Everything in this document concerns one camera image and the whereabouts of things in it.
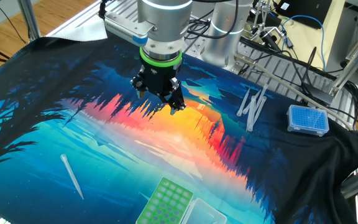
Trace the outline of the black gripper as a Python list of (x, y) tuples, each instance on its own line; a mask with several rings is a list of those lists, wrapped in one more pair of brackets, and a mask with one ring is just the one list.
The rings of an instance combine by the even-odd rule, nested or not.
[(142, 98), (146, 91), (155, 95), (163, 95), (163, 99), (171, 107), (170, 114), (184, 110), (186, 103), (181, 90), (181, 82), (176, 78), (180, 71), (179, 65), (158, 67), (143, 62), (142, 70), (131, 80), (138, 98)]

